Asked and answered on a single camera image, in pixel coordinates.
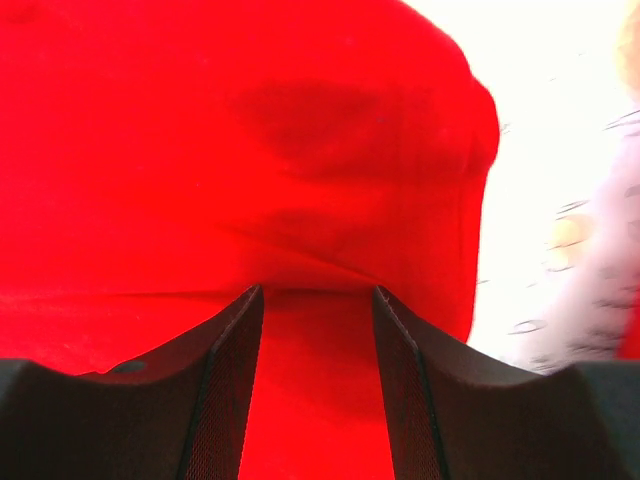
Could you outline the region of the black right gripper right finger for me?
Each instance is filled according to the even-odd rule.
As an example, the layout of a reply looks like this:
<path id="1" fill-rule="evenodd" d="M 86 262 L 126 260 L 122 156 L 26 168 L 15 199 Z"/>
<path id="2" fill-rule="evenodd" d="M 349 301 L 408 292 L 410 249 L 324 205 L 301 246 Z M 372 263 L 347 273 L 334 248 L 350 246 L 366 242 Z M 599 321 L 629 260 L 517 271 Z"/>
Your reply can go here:
<path id="1" fill-rule="evenodd" d="M 639 365 L 538 375 L 484 355 L 384 288 L 373 329 L 398 479 L 635 479 Z"/>

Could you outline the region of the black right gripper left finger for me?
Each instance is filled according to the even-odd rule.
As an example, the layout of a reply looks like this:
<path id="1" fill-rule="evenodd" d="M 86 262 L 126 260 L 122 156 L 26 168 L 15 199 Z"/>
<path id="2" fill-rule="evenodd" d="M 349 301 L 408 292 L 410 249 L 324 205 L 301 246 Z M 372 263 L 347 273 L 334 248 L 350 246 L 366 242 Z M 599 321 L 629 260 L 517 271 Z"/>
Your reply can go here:
<path id="1" fill-rule="evenodd" d="M 106 373 L 1 363 L 5 479 L 234 479 L 264 313 L 253 286 Z"/>

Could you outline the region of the red t shirt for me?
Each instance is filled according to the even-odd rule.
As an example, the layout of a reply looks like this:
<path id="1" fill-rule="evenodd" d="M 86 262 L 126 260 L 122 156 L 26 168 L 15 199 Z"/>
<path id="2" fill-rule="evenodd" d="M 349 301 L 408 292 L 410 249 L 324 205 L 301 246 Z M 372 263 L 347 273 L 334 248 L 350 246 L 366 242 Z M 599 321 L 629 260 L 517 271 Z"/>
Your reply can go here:
<path id="1" fill-rule="evenodd" d="M 459 340 L 500 128 L 400 1 L 5 1 L 1 353 L 107 371 L 251 285 L 241 475 L 393 475 L 387 287 Z"/>

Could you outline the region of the floral table cloth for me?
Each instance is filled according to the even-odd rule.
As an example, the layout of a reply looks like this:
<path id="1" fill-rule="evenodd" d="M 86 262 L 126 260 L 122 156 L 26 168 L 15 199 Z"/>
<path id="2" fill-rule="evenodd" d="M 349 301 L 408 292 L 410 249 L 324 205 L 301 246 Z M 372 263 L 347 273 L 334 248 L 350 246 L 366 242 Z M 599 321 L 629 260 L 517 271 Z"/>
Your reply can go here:
<path id="1" fill-rule="evenodd" d="M 609 360 L 639 300 L 639 5 L 418 1 L 494 97 L 470 345 L 548 374 Z"/>

